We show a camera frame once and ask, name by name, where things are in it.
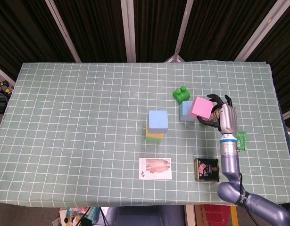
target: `small green package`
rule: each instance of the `small green package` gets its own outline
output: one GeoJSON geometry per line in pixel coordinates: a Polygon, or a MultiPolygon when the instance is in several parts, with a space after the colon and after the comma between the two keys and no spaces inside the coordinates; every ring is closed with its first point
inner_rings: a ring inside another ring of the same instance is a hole
{"type": "Polygon", "coordinates": [[[238,143],[237,147],[240,151],[245,151],[247,149],[247,134],[246,132],[238,132],[235,134],[238,143]]]}

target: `stacked blocks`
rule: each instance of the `stacked blocks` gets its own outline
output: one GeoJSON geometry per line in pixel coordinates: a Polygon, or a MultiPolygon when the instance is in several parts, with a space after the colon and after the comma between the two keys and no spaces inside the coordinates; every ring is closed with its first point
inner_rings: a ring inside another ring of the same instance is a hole
{"type": "Polygon", "coordinates": [[[175,100],[178,102],[180,105],[183,101],[189,100],[190,99],[190,93],[187,90],[187,87],[182,86],[179,89],[176,89],[173,92],[173,96],[175,100]]]}
{"type": "Polygon", "coordinates": [[[179,121],[195,121],[194,118],[189,116],[192,104],[193,101],[183,101],[182,104],[179,105],[179,121]]]}
{"type": "Polygon", "coordinates": [[[214,104],[212,101],[197,97],[192,103],[189,116],[192,118],[199,116],[203,120],[208,120],[210,118],[213,106],[214,104]]]}
{"type": "Polygon", "coordinates": [[[167,111],[149,111],[149,125],[146,128],[147,141],[159,143],[168,128],[167,111]]]}

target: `robotic hand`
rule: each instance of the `robotic hand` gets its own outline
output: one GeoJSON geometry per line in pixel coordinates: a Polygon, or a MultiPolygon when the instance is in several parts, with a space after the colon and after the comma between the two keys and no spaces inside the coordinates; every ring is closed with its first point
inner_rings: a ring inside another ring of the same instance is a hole
{"type": "Polygon", "coordinates": [[[217,105],[212,109],[209,120],[205,121],[200,117],[197,119],[205,125],[218,128],[223,135],[220,139],[221,166],[222,173],[229,182],[220,183],[217,189],[219,197],[226,202],[244,207],[273,226],[290,226],[290,214],[287,210],[260,195],[248,193],[242,185],[239,150],[237,138],[234,136],[237,132],[237,114],[232,107],[232,100],[227,95],[224,96],[226,103],[215,94],[207,97],[217,105]]]}

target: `green checkered tablecloth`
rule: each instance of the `green checkered tablecloth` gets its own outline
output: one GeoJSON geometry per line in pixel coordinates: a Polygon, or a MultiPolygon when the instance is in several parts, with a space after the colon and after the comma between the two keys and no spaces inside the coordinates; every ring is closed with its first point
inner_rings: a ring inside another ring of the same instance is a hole
{"type": "MultiPolygon", "coordinates": [[[[191,99],[229,95],[248,150],[243,184],[290,202],[290,157],[265,63],[25,63],[0,126],[0,202],[40,207],[224,203],[196,182],[195,158],[220,159],[220,133],[179,122],[175,88],[191,99]],[[149,110],[167,110],[159,145],[145,141],[149,110]],[[172,180],[139,180],[139,158],[171,158],[172,180]]],[[[221,175],[220,181],[226,178],[221,175]]]]}

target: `blue cube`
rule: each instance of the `blue cube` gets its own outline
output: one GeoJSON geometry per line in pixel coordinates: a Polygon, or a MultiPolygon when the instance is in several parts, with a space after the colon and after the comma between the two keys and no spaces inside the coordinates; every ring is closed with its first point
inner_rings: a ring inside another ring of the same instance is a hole
{"type": "Polygon", "coordinates": [[[194,122],[195,119],[189,116],[193,101],[183,101],[179,105],[179,121],[194,122]]]}
{"type": "Polygon", "coordinates": [[[149,133],[165,134],[168,128],[167,111],[149,111],[149,133]]]}

